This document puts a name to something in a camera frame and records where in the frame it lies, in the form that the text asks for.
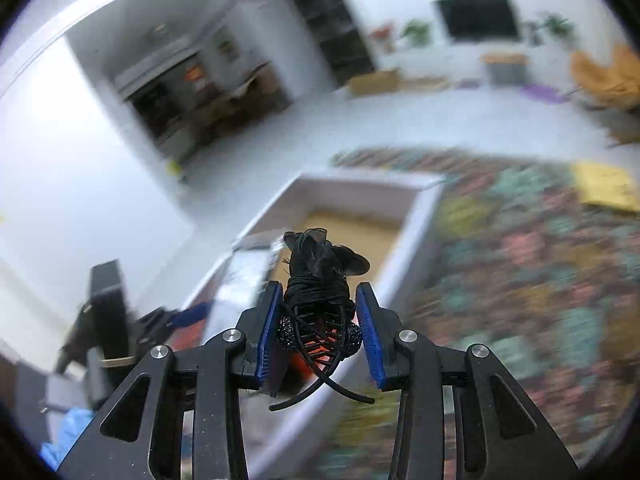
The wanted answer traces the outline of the blue gloved hand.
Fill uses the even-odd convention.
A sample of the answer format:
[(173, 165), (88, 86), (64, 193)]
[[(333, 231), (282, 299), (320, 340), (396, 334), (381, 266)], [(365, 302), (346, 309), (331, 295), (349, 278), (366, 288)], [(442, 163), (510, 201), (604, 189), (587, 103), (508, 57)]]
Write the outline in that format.
[(96, 413), (86, 408), (71, 408), (62, 417), (54, 442), (44, 442), (39, 455), (53, 470), (57, 470)]

